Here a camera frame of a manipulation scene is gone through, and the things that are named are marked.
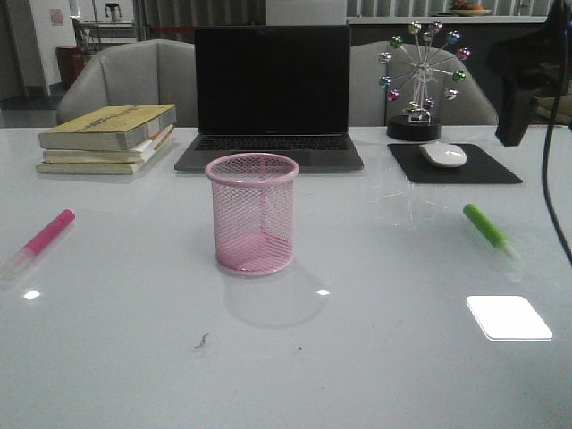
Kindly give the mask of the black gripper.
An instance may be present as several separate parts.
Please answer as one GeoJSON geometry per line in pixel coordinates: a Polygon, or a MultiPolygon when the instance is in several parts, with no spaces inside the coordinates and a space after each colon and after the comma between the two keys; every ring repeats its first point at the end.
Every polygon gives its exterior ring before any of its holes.
{"type": "Polygon", "coordinates": [[[539,98],[559,97],[571,80],[571,3],[554,1],[542,28],[496,42],[486,58],[501,77],[502,102],[496,137],[506,147],[520,144],[539,98]]]}

